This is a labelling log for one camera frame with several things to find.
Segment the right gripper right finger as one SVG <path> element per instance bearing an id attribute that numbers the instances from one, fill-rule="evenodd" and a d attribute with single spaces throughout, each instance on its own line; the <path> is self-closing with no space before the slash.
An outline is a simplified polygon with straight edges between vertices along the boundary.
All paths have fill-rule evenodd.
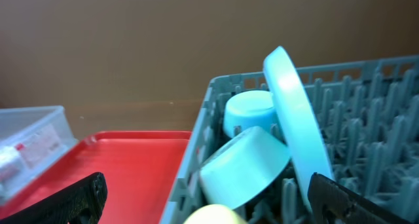
<path id="1" fill-rule="evenodd" d="M 316 223 L 411 224 L 319 173 L 311 177 L 308 200 Z"/>

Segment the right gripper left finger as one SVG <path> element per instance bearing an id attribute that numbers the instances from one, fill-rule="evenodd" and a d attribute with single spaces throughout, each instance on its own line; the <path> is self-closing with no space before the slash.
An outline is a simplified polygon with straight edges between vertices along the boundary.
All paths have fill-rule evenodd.
<path id="1" fill-rule="evenodd" d="M 107 200 L 107 184 L 95 172 L 1 220 L 1 224 L 97 224 Z"/>

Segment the red candy wrapper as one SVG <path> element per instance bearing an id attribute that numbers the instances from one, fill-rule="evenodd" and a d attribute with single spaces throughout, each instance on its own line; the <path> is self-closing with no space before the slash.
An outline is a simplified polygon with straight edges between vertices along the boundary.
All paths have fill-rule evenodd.
<path id="1" fill-rule="evenodd" d="M 23 153 L 26 150 L 26 146 L 23 143 L 17 143 L 14 148 L 19 152 Z"/>

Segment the light blue plate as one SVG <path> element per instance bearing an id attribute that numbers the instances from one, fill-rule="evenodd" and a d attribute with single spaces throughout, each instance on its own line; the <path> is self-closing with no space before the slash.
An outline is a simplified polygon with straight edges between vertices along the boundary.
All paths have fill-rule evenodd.
<path id="1" fill-rule="evenodd" d="M 320 173 L 334 179 L 321 130 L 299 74 L 284 47 L 278 46 L 263 61 L 263 73 L 301 191 L 309 212 L 311 177 Z"/>

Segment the green bowl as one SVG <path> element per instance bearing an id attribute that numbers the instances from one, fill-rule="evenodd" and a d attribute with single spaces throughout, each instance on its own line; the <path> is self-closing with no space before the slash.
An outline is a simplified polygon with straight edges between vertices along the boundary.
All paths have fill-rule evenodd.
<path id="1" fill-rule="evenodd" d="M 203 162 L 199 175 L 207 202 L 243 206 L 284 171 L 290 158 L 287 146 L 263 128 L 244 130 Z"/>

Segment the yellow plastic cup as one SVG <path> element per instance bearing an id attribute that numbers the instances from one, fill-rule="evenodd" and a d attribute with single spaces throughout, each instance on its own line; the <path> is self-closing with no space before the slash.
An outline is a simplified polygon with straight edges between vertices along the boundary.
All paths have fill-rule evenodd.
<path id="1" fill-rule="evenodd" d="M 194 211 L 183 224 L 247 224 L 247 221 L 224 205 L 210 204 Z"/>

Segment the light blue bowl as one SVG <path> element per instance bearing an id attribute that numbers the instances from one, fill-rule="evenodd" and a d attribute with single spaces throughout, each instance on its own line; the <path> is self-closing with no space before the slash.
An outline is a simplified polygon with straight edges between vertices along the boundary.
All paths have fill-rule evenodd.
<path id="1" fill-rule="evenodd" d="M 272 101 L 272 93 L 269 91 L 241 92 L 231 97 L 225 104 L 223 132 L 229 138 L 234 137 L 235 126 L 240 126 L 242 131 L 260 126 L 270 132 L 273 124 L 278 125 L 278 137 L 283 140 L 282 128 Z"/>

